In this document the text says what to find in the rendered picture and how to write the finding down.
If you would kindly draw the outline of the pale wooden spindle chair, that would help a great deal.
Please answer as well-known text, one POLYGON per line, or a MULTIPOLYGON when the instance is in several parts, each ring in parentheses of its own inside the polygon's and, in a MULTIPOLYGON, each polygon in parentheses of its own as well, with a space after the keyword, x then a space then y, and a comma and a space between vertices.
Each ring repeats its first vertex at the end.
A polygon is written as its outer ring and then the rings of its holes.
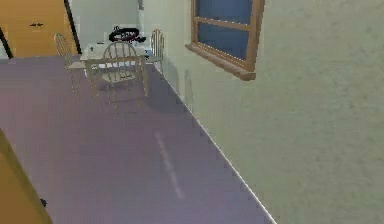
POLYGON ((55 33, 54 42, 58 54, 63 58, 64 68, 70 74, 72 92, 76 93, 79 85, 75 85, 73 72, 75 70, 85 70, 86 65, 82 61, 75 61, 72 56, 71 47, 66 38, 61 33, 55 33))
POLYGON ((141 70, 141 58, 128 42, 116 41, 109 44, 102 54, 105 70, 102 79, 107 82, 108 100, 118 110, 115 85, 127 84, 136 79, 141 70))
POLYGON ((147 61, 159 66, 160 73, 163 73, 164 58, 164 35, 158 28, 154 29, 150 38, 150 50, 148 51, 147 61))

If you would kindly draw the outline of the wooden framed window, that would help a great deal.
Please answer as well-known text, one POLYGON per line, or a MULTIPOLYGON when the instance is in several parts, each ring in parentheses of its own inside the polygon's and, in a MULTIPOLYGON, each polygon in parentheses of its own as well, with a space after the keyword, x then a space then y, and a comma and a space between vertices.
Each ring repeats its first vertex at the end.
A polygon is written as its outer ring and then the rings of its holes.
POLYGON ((185 47, 235 77, 256 78, 265 0, 191 0, 185 47))

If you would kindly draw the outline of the pale wooden dining table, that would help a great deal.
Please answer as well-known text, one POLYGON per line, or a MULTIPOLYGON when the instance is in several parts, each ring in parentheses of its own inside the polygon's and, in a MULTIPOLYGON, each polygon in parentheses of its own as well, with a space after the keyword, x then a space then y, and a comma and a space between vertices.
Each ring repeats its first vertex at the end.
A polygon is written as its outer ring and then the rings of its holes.
POLYGON ((144 94, 149 95, 146 56, 143 47, 117 41, 89 44, 80 60, 85 63, 88 77, 92 81, 95 80, 95 75, 91 70, 93 66, 98 67, 102 80, 107 82, 108 97, 116 99, 117 94, 113 87, 117 83, 135 79, 143 82, 144 94))

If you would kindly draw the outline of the black pan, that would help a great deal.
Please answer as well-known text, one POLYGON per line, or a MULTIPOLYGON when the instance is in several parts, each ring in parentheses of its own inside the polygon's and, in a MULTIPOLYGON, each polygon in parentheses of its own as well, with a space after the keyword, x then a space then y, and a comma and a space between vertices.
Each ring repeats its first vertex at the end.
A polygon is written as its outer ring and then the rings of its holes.
POLYGON ((140 32, 137 28, 120 28, 115 26, 113 31, 109 34, 109 40, 132 42, 137 41, 143 43, 146 41, 146 37, 140 37, 140 32))

